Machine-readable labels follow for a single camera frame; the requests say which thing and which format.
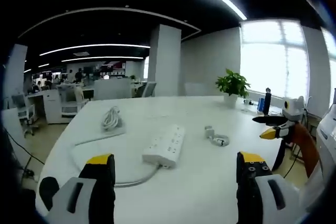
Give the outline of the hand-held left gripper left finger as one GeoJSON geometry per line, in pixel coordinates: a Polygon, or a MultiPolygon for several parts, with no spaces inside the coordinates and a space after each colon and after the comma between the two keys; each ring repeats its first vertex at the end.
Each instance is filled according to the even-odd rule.
{"type": "Polygon", "coordinates": [[[113,154],[89,159],[79,176],[62,186],[48,177],[49,223],[104,223],[113,221],[116,195],[113,154]]]}

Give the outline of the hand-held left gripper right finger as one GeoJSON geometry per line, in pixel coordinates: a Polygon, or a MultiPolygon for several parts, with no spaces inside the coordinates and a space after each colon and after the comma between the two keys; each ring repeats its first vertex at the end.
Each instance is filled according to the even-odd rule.
{"type": "Polygon", "coordinates": [[[236,161],[238,223],[296,223],[299,190],[257,154],[238,152],[236,161]]]}

